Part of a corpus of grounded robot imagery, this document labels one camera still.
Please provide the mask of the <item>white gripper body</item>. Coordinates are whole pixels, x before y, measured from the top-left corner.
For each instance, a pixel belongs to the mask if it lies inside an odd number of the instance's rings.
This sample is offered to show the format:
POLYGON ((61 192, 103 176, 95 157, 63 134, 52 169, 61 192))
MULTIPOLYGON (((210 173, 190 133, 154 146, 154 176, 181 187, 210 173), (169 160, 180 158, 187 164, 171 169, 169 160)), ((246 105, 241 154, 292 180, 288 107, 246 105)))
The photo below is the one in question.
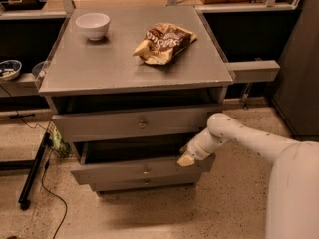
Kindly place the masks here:
POLYGON ((186 148, 186 154, 193 160, 205 160, 213 154, 219 144, 219 138, 210 132, 203 132, 195 136, 186 148))

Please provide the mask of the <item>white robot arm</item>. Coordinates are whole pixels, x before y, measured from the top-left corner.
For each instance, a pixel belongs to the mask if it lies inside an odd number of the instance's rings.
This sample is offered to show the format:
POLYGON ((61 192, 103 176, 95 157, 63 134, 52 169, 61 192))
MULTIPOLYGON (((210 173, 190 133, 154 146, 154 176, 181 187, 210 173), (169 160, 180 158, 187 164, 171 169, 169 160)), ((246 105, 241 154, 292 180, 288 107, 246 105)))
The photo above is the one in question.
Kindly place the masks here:
POLYGON ((298 141, 243 125, 224 113, 207 120, 177 163, 192 166, 235 141, 272 164, 265 239, 319 239, 319 143, 298 141))

